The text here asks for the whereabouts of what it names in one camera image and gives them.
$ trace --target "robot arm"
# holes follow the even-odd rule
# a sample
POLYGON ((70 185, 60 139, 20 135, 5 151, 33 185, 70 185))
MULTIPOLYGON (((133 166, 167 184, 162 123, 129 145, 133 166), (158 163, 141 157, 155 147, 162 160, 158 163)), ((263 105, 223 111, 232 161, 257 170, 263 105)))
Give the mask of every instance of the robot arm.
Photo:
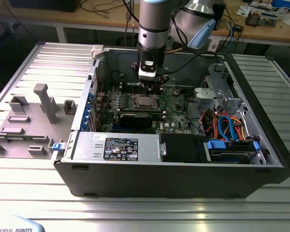
MULTIPOLYGON (((138 62, 136 73, 145 92, 167 81, 163 78, 164 51, 171 34, 180 42, 174 25, 170 26, 172 13, 179 8, 179 0, 141 0, 139 18, 138 62)), ((188 47, 199 49, 210 36, 215 21, 212 19, 214 0, 190 0, 174 16, 176 25, 186 34, 188 47)))

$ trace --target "warning label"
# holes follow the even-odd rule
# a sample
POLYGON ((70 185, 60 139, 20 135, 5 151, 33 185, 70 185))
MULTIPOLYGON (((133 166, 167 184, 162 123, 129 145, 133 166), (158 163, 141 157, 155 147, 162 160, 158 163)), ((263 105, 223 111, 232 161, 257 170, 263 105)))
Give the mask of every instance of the warning label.
POLYGON ((138 139, 106 138, 105 160, 137 161, 138 139))

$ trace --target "motherboard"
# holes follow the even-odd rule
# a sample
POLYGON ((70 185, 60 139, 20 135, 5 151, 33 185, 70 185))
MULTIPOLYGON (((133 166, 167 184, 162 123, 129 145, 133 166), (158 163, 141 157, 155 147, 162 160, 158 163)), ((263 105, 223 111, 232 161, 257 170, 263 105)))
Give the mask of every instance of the motherboard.
POLYGON ((113 86, 98 91, 91 114, 100 132, 187 134, 191 131, 184 110, 186 103, 187 95, 175 87, 145 95, 137 87, 113 86))

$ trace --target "blue drive bracket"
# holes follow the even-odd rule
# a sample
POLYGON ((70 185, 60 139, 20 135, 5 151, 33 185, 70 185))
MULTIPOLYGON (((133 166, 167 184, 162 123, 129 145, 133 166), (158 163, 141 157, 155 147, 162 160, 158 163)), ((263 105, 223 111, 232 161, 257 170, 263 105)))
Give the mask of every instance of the blue drive bracket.
POLYGON ((210 149, 227 149, 225 142, 221 140, 209 140, 206 144, 209 150, 210 149))
POLYGON ((258 142, 253 142, 253 146, 255 147, 256 151, 259 151, 260 150, 260 146, 258 144, 258 142))

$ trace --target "yellow cable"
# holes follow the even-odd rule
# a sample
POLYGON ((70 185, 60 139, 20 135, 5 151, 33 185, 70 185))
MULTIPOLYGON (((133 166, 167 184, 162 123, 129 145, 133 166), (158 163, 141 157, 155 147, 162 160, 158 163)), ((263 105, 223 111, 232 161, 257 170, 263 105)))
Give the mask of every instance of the yellow cable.
POLYGON ((245 138, 245 136, 244 136, 244 129, 243 129, 244 127, 242 126, 242 136, 243 136, 243 139, 246 141, 246 138, 245 138))

